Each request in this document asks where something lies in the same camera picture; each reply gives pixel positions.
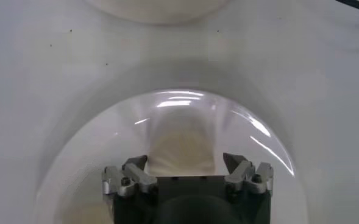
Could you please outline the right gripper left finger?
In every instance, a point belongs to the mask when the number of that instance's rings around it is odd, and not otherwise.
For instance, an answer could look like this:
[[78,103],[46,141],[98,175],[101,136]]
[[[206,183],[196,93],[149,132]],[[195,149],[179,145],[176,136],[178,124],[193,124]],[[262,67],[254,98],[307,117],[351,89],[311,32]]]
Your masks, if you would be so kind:
[[148,194],[158,188],[156,177],[148,175],[144,169],[147,155],[129,158],[121,168],[107,166],[102,171],[102,193],[117,194],[120,197],[131,197],[137,191]]

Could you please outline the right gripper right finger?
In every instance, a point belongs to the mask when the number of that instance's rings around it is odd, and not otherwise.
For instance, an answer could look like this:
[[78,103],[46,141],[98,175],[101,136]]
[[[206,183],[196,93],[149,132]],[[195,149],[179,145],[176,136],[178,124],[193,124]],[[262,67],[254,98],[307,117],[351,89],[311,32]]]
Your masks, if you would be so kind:
[[224,183],[234,191],[241,191],[245,187],[253,194],[272,194],[274,169],[269,163],[260,163],[255,167],[243,155],[231,153],[223,153],[223,160],[229,171]]

